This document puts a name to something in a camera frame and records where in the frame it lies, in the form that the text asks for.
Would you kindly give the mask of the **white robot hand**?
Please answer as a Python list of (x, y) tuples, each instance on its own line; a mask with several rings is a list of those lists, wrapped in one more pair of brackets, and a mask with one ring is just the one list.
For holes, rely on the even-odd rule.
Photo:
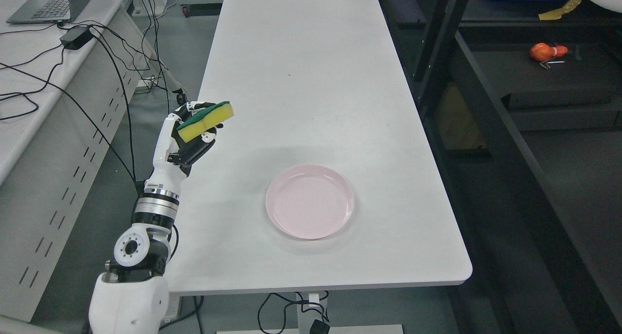
[(176, 108), (176, 114), (169, 113), (165, 118), (154, 150), (154, 170), (144, 184), (146, 192), (181, 190), (181, 183), (188, 175), (182, 172), (180, 165), (193, 165), (208, 152), (215, 144), (217, 130), (223, 128), (224, 124), (209, 128), (191, 141), (184, 142), (178, 134), (177, 122), (188, 121), (197, 113), (203, 117), (207, 116), (214, 106), (216, 104), (212, 102), (192, 101), (179, 106)]

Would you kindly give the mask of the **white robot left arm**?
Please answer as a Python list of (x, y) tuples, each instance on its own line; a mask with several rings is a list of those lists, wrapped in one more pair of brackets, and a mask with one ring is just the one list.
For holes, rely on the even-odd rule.
[(96, 279), (87, 322), (92, 334), (156, 334), (169, 308), (165, 268), (173, 256), (170, 235), (181, 184), (233, 117), (228, 101), (186, 102), (163, 121), (153, 172), (134, 205), (131, 226), (118, 237), (113, 259)]

